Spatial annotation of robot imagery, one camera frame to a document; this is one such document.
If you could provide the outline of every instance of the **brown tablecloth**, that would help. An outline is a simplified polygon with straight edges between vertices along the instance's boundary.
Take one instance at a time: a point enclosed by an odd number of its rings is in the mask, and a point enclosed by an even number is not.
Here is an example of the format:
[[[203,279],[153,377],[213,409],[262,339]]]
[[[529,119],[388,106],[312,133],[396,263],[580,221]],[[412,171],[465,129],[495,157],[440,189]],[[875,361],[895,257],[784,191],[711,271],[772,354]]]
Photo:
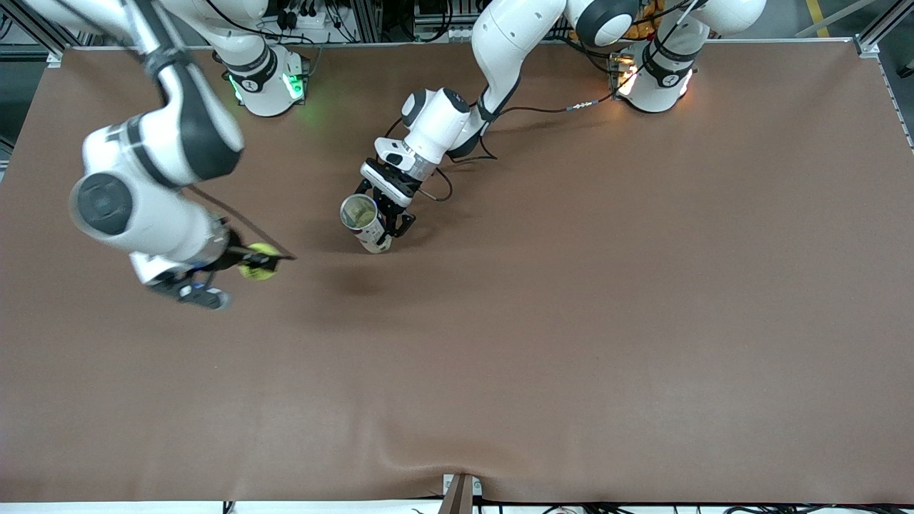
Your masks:
[[[465,45],[328,49],[307,106],[231,107],[247,150],[203,189],[300,259],[222,273],[208,312],[70,221],[82,138],[157,98],[121,52],[68,52],[0,186],[0,500],[402,498],[465,471],[501,500],[914,502],[914,159],[878,65],[699,66],[668,113],[506,115],[500,160],[446,166],[453,200],[369,255],[337,212],[372,141],[411,91],[484,81]],[[540,47],[513,104],[605,91]]]

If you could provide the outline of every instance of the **robot end effector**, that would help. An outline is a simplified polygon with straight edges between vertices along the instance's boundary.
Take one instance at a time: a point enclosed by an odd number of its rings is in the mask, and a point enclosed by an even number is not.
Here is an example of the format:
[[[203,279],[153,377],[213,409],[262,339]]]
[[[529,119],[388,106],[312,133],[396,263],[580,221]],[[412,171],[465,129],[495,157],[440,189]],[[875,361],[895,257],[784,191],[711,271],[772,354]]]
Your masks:
[[[409,96],[400,115],[409,134],[402,140],[375,140],[380,160],[365,161],[362,182],[340,207],[343,224],[372,253],[389,249],[391,239],[405,234],[416,220],[407,208],[460,135],[470,106],[453,90],[423,90]]]
[[[84,177],[70,196],[77,227],[131,254],[140,281],[180,302],[220,308],[210,287],[233,265],[275,271],[286,258],[241,246],[224,220],[185,198],[182,187],[231,173],[244,142],[155,0],[124,0],[133,40],[165,105],[101,128],[83,142]],[[195,273],[209,273],[205,284]]]

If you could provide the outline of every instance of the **robotic arm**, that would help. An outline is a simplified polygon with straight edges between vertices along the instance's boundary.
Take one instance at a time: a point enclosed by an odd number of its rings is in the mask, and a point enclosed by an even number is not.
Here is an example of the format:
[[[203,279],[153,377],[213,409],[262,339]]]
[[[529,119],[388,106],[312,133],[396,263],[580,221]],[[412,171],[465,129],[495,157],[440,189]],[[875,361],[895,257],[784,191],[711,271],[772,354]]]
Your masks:
[[[434,165],[444,155],[472,152],[514,94],[524,58],[559,16],[565,15],[586,45],[606,46],[625,34],[638,5],[637,0],[494,0],[473,25],[473,54],[487,81],[479,100],[467,113],[453,91],[413,93],[400,113],[409,135],[403,141],[375,141],[386,163],[368,159],[362,165],[363,180],[340,210],[344,224],[370,252],[387,250],[391,238],[402,236],[415,221],[406,209]],[[620,95],[644,111],[669,109],[685,93],[710,28],[725,35],[741,32],[764,6],[765,0],[696,0],[683,23],[676,12],[665,16],[656,38],[634,47],[638,72]],[[420,143],[427,141],[435,145]],[[369,190],[372,197],[366,195]]]
[[[253,114],[276,116],[304,102],[302,56],[240,28],[256,30],[269,0],[161,1],[212,45],[239,102]]]
[[[129,34],[146,74],[167,103],[90,134],[82,147],[85,176],[70,195],[76,225],[93,239],[130,252],[140,281],[179,301],[216,309],[228,295],[210,287],[216,271],[233,265],[275,270],[282,258],[241,246],[216,215],[184,198],[181,187],[232,172],[244,142],[202,72],[178,42],[156,0],[91,0],[66,14],[31,0],[62,24]],[[194,281],[208,272],[205,284]]]
[[[422,182],[445,155],[473,151],[517,89],[527,54],[563,13],[586,43],[608,45],[625,34],[637,11],[637,0],[494,0],[473,24],[473,54],[487,82],[483,94],[470,107],[449,89],[412,93],[400,111],[409,135],[375,141],[385,162],[369,158],[362,165],[361,184],[340,208],[344,225],[370,252],[389,249],[391,238],[415,221],[407,208]]]

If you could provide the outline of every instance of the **metal frame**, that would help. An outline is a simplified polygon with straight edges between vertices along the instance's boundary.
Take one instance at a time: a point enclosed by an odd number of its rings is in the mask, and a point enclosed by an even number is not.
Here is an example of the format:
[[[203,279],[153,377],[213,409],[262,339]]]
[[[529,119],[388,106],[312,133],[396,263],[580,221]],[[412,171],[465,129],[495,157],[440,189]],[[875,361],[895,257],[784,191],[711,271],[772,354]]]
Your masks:
[[[879,52],[879,41],[901,23],[901,20],[905,19],[912,9],[914,9],[914,0],[896,0],[888,11],[873,20],[860,34],[857,34],[854,41],[860,57],[875,56]]]
[[[363,43],[381,42],[382,4],[373,0],[352,0],[352,12]]]
[[[8,139],[5,135],[0,134],[0,150],[7,152],[8,154],[13,154],[13,146],[16,145],[16,142]]]
[[[35,45],[0,47],[0,58],[9,56],[12,60],[44,60],[48,54],[59,58],[63,55],[64,48],[91,43],[92,35],[73,35],[66,28],[45,19],[21,0],[0,0],[0,11],[12,18],[19,28],[36,41]]]
[[[473,514],[473,489],[478,479],[461,473],[455,475],[450,483],[445,483],[447,492],[444,494],[438,514]]]
[[[862,8],[866,7],[867,5],[870,5],[874,2],[876,2],[876,0],[857,0],[853,4],[848,5],[844,9],[841,9],[840,11],[834,13],[833,15],[827,17],[826,19],[820,21],[819,23],[816,23],[810,27],[804,28],[800,32],[797,32],[796,37],[809,37],[809,36],[815,34],[816,32],[818,32],[819,29],[828,27],[829,25],[832,25],[836,21],[840,21],[848,16],[851,16],[853,13],[859,11],[860,9],[862,9]]]

